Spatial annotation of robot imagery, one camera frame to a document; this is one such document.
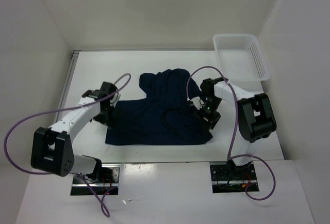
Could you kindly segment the navy blue shorts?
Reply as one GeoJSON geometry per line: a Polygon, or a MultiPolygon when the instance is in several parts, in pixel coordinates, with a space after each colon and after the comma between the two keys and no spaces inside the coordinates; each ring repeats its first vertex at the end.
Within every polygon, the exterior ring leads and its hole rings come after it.
{"type": "Polygon", "coordinates": [[[188,98],[203,94],[185,69],[143,73],[139,87],[144,99],[118,101],[112,113],[114,124],[105,143],[114,146],[194,146],[213,136],[204,129],[188,98]]]}

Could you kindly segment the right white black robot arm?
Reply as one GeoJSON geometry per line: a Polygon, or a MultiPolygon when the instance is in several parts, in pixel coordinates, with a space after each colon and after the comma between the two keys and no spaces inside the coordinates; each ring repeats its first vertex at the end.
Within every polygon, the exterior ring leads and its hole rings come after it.
{"type": "Polygon", "coordinates": [[[203,80],[200,88],[202,104],[195,107],[195,115],[202,122],[203,132],[208,133],[220,120],[217,109],[222,101],[235,108],[234,129],[249,143],[267,138],[276,131],[273,109],[265,93],[248,92],[226,83],[221,77],[203,80]]]}

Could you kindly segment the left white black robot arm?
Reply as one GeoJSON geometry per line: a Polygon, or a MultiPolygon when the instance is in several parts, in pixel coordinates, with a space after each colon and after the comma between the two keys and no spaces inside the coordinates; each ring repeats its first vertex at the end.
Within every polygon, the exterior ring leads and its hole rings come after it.
{"type": "Polygon", "coordinates": [[[102,161],[86,155],[75,155],[72,143],[90,121],[110,127],[111,114],[120,98],[117,87],[103,82],[100,89],[87,90],[80,98],[78,109],[67,113],[48,128],[40,127],[34,133],[31,161],[34,169],[65,177],[84,174],[90,182],[103,176],[102,161]]]}

